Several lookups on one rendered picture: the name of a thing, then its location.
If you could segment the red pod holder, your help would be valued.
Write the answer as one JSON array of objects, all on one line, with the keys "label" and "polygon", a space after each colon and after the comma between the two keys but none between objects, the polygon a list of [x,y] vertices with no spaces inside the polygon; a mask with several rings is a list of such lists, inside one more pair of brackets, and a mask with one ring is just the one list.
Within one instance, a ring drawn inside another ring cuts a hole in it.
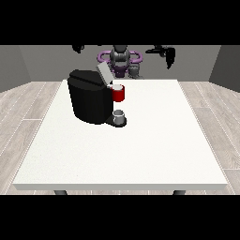
[{"label": "red pod holder", "polygon": [[121,102],[125,99],[125,86],[122,84],[114,84],[112,86],[112,100]]}]

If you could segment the black coffee machine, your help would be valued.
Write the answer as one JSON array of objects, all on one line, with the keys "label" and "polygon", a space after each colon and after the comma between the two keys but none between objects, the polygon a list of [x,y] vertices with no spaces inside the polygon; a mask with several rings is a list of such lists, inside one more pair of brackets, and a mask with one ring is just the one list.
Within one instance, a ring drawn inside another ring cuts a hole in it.
[{"label": "black coffee machine", "polygon": [[113,83],[106,85],[97,71],[75,69],[69,73],[67,85],[74,114],[80,120],[116,128],[127,124],[126,117],[121,125],[113,122]]}]

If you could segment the small grey cup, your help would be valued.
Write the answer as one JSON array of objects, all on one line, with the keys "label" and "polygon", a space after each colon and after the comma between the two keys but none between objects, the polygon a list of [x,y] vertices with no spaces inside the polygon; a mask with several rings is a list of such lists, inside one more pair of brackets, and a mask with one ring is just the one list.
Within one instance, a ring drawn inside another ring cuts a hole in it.
[{"label": "small grey cup", "polygon": [[124,114],[124,112],[122,110],[115,110],[112,113],[112,117],[113,117],[113,122],[116,125],[121,125],[125,121],[125,114]]}]

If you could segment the small grey coffee pod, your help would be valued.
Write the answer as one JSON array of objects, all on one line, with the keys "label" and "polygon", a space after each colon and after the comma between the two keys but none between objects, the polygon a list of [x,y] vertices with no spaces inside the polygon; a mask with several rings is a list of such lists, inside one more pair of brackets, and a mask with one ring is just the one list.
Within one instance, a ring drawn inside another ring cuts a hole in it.
[{"label": "small grey coffee pod", "polygon": [[139,77],[140,66],[138,64],[132,64],[128,68],[129,78],[137,79]]}]

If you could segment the pale grey machine lid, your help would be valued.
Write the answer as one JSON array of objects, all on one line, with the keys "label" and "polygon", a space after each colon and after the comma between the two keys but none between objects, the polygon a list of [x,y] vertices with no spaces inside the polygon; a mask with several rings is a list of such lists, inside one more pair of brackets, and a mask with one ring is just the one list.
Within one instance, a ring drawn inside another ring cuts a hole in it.
[{"label": "pale grey machine lid", "polygon": [[110,82],[114,79],[114,76],[112,75],[106,62],[98,64],[97,71],[106,85],[109,85]]}]

